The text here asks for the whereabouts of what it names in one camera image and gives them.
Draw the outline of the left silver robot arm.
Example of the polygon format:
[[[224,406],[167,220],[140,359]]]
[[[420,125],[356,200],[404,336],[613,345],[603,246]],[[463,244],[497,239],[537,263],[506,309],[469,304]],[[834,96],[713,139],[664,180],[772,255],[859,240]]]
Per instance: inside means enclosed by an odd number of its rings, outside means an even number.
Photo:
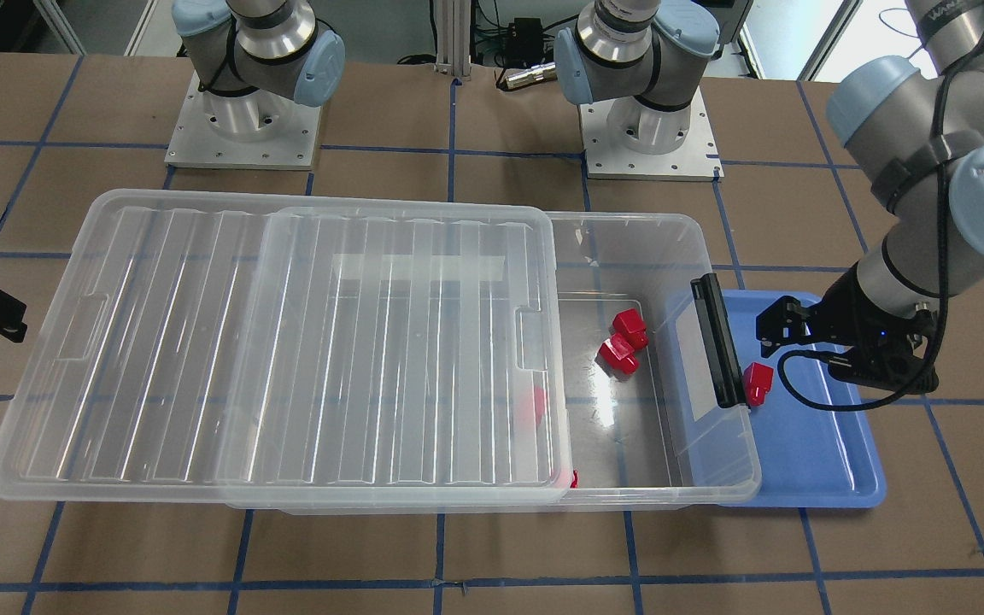
[[[984,1],[910,1],[929,79],[909,59],[872,59],[848,74],[825,116],[895,225],[803,307],[784,296],[757,319],[763,357],[790,388],[793,358],[891,398],[934,392],[934,363],[956,296],[984,279]],[[613,100],[626,147],[678,144],[708,59],[714,16],[692,1],[593,1],[559,30],[559,87],[575,105]]]

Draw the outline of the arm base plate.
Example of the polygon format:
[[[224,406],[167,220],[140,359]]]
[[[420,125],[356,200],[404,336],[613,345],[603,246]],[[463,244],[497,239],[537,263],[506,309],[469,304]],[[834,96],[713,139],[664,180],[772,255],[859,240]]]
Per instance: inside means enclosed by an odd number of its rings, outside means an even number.
[[[579,106],[593,179],[713,182],[725,176],[700,89],[687,108],[659,112],[633,97]]]
[[[219,97],[191,82],[164,162],[196,170],[311,171],[323,109],[270,92]]]

